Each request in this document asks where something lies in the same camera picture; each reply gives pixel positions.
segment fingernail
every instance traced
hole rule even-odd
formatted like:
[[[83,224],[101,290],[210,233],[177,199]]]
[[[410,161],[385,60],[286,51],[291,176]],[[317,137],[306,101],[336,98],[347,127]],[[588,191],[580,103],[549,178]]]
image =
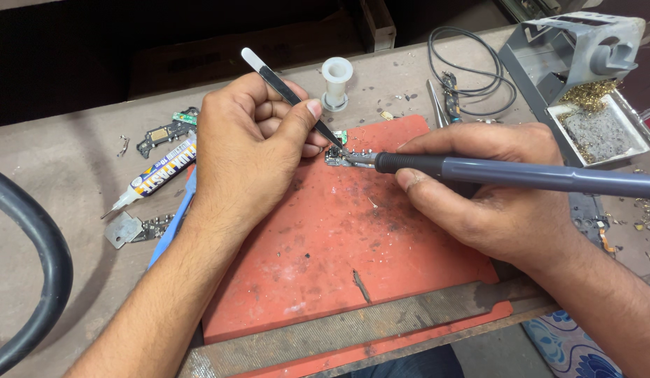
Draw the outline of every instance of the fingernail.
[[[311,112],[316,120],[320,119],[320,115],[323,112],[323,107],[319,99],[309,100],[308,104],[306,104],[306,108],[309,110],[309,112]]]
[[[409,185],[415,182],[415,174],[411,169],[400,169],[396,174],[397,184],[401,186],[402,190],[405,192],[409,188]]]

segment blue pry tool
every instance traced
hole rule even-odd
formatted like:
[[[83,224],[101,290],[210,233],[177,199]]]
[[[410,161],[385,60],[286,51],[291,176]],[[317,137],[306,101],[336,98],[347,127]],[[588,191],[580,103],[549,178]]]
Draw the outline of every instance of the blue pry tool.
[[[161,254],[164,251],[166,251],[166,248],[169,246],[169,244],[171,244],[171,241],[176,236],[176,232],[178,231],[180,222],[182,222],[182,216],[185,214],[185,211],[190,206],[190,203],[192,202],[192,198],[194,197],[195,192],[196,192],[196,167],[192,171],[190,178],[187,179],[187,183],[185,184],[185,195],[182,197],[182,202],[180,203],[180,207],[178,207],[178,211],[176,211],[176,214],[173,216],[173,219],[171,219],[171,223],[169,224],[169,226],[166,228],[166,231],[161,236],[159,243],[157,243],[157,247],[155,247],[155,251],[152,254],[152,259],[150,260],[150,263],[147,265],[148,269],[150,269],[150,267],[152,267],[152,264],[154,264],[155,261],[157,261],[159,256],[161,256]]]

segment white plastic spool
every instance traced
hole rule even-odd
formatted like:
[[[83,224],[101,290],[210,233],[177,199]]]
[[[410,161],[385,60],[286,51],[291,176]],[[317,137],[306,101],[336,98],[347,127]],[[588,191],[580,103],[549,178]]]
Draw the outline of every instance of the white plastic spool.
[[[353,65],[336,56],[323,63],[322,72],[327,85],[321,98],[323,106],[330,112],[341,112],[348,105],[346,82],[353,76]]]

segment blue patterned fabric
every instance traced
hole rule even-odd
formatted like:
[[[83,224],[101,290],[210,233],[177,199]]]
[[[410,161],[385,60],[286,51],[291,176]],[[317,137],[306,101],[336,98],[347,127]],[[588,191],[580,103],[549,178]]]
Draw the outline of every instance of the blue patterned fabric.
[[[558,378],[623,378],[621,369],[564,310],[523,322]]]

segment gray work surface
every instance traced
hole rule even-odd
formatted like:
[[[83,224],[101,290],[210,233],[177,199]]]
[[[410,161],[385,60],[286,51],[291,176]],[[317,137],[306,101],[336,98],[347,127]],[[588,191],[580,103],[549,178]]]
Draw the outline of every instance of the gray work surface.
[[[489,30],[481,36],[499,49],[513,27]],[[491,71],[493,62],[484,47],[467,38],[449,38],[436,43],[445,58],[468,67]],[[385,52],[350,58],[354,74],[348,82],[350,103],[343,112],[322,119],[334,130],[383,121],[380,110],[395,116],[421,114],[435,127],[432,106],[425,87],[429,78],[436,85],[427,64],[427,47],[417,44]],[[488,79],[436,62],[438,71],[451,70],[461,88],[480,87]],[[297,82],[311,97],[325,90],[320,64],[284,71],[281,76]],[[168,93],[152,98],[99,107],[73,114],[24,122],[0,128],[0,171],[30,193],[49,212],[68,241],[75,279],[68,306],[59,323],[44,342],[6,377],[60,377],[101,332],[136,281],[144,273],[157,240],[127,244],[120,250],[103,236],[112,220],[99,217],[109,210],[128,183],[165,155],[175,144],[166,143],[143,159],[135,145],[145,131],[169,123],[172,112],[201,106],[205,93],[225,83]],[[480,101],[464,99],[465,109],[485,112],[501,107],[510,90],[501,86],[494,96]],[[476,117],[463,116],[465,121]],[[528,105],[519,96],[513,106],[495,116],[507,124],[534,121]],[[123,140],[131,138],[124,157],[117,157]],[[650,173],[650,153],[636,157],[631,166]],[[152,197],[127,208],[133,217],[150,217],[177,210],[185,175],[174,178]],[[628,225],[613,225],[607,233],[610,245],[624,249],[618,260],[639,275],[650,273],[650,231],[636,231],[633,223],[642,209],[634,200],[603,197],[604,209]],[[0,346],[27,321],[40,297],[43,275],[35,248],[18,226],[0,212]],[[496,327],[508,323],[500,322]]]

